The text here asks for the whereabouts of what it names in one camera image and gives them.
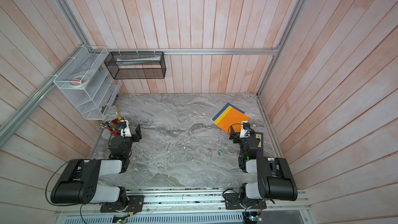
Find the yellow paper document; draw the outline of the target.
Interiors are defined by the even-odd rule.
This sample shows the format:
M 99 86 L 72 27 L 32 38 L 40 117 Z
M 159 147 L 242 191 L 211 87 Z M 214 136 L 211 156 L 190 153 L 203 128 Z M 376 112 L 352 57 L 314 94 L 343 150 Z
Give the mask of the yellow paper document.
M 228 106 L 219 116 L 218 118 L 214 121 L 215 125 L 218 125 L 219 122 L 229 113 L 229 111 L 232 109 L 231 106 Z

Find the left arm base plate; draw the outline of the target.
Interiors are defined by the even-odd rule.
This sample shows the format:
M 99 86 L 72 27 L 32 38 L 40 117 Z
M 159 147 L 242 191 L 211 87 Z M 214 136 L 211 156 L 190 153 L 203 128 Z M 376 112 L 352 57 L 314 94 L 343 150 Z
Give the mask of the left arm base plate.
M 142 211 L 144 203 L 143 195 L 121 196 L 116 202 L 103 203 L 101 205 L 101 213 L 133 213 L 136 214 Z

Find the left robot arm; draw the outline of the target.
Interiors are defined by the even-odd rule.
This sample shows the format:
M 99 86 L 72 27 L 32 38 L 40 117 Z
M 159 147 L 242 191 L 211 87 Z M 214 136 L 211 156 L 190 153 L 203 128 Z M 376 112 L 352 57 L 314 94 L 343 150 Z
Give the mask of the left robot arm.
M 66 168 L 46 200 L 59 206 L 104 203 L 119 204 L 119 209 L 124 209 L 128 205 L 125 188 L 100 185 L 98 179 L 101 176 L 126 172 L 132 146 L 141 139 L 141 126 L 138 125 L 135 132 L 131 133 L 125 121 L 120 134 L 109 140 L 110 157 L 101 160 L 73 159 L 66 162 Z

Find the orange paper document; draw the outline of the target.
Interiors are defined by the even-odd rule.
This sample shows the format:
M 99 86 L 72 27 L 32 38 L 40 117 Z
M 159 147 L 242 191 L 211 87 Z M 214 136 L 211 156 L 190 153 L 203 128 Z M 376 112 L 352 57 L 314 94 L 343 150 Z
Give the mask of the orange paper document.
M 229 133 L 229 127 L 233 124 L 241 124 L 243 121 L 249 121 L 250 118 L 240 111 L 232 108 L 229 113 L 219 122 L 217 127 Z

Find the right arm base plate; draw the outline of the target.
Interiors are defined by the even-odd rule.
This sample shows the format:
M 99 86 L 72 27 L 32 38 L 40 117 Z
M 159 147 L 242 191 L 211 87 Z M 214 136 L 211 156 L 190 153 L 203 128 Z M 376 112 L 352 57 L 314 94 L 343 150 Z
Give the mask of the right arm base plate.
M 237 209 L 253 209 L 253 210 L 263 210 L 266 209 L 266 202 L 263 199 L 249 199 L 241 198 L 239 193 L 232 191 L 226 191 L 222 194 L 226 209 L 237 210 Z

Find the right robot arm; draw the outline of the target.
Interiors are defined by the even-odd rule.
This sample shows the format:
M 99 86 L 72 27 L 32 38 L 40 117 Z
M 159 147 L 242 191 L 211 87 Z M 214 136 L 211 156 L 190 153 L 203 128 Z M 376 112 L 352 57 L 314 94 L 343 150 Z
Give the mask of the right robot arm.
M 238 165 L 248 174 L 255 174 L 257 181 L 244 183 L 239 189 L 241 204 L 252 200 L 269 199 L 295 201 L 298 189 L 285 158 L 269 158 L 260 153 L 261 139 L 250 123 L 234 123 L 229 129 L 229 139 L 239 145 Z

